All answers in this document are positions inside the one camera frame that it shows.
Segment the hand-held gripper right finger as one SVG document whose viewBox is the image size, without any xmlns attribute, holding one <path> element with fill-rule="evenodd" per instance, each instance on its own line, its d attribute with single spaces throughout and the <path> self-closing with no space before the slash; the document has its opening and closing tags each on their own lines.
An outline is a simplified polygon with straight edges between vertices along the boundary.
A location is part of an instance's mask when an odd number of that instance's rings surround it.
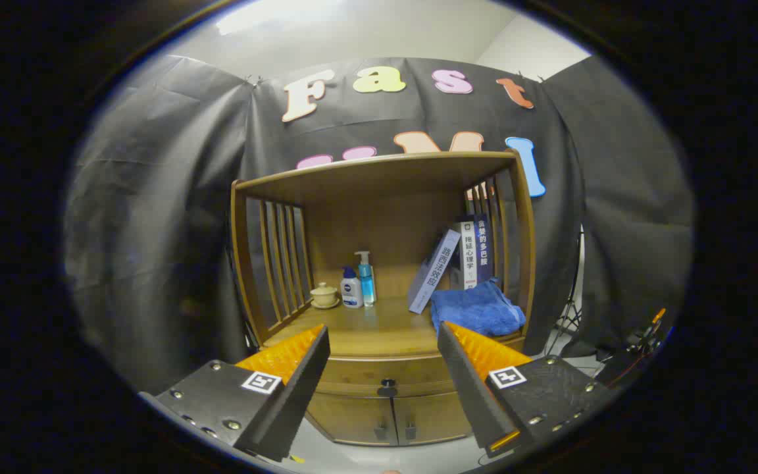
<svg viewBox="0 0 758 474">
<path fill-rule="evenodd" d="M 604 384 L 562 358 L 532 359 L 448 321 L 439 325 L 438 348 L 488 457 L 541 450 L 613 401 Z"/>
</svg>

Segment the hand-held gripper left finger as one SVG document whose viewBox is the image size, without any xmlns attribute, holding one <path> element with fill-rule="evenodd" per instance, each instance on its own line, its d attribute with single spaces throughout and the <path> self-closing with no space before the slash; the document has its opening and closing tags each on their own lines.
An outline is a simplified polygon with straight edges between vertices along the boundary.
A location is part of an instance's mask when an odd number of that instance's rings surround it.
<svg viewBox="0 0 758 474">
<path fill-rule="evenodd" d="M 190 437 L 228 455 L 283 461 L 304 420 L 330 354 L 324 324 L 239 363 L 211 360 L 139 398 Z"/>
</svg>

